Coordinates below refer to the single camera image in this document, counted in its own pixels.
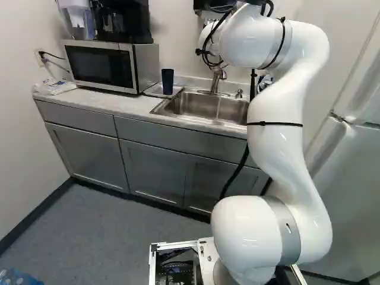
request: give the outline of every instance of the microwave window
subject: microwave window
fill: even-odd
[[[128,51],[65,46],[75,80],[134,88]]]
[[[101,78],[105,83],[112,83],[108,56],[74,52],[72,54],[72,60],[75,62],[75,73],[79,77]]]

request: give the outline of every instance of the gray cabinet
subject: gray cabinet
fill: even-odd
[[[71,176],[129,192],[118,139],[45,125]]]
[[[236,164],[120,140],[132,194],[210,214]],[[259,195],[268,176],[244,167],[227,196]]]
[[[120,138],[181,153],[239,163],[246,140],[115,116]],[[247,166],[256,167],[248,157]]]
[[[186,180],[185,207],[210,214],[236,167],[236,164],[197,157]],[[268,176],[262,170],[243,167],[226,196],[259,195],[267,180]]]
[[[38,100],[36,100],[36,104],[46,122],[71,126],[111,137],[117,136],[112,115]]]
[[[183,207],[187,154],[124,140],[120,147],[132,194]]]

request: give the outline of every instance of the microwave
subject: microwave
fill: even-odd
[[[139,94],[160,81],[159,46],[63,40],[73,82],[129,94]]]

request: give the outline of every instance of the coffee maker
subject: coffee maker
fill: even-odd
[[[91,0],[96,40],[153,43],[148,0]]]

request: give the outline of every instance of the water bottle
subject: water bottle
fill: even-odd
[[[43,283],[19,270],[3,269],[0,271],[0,285],[43,285]]]

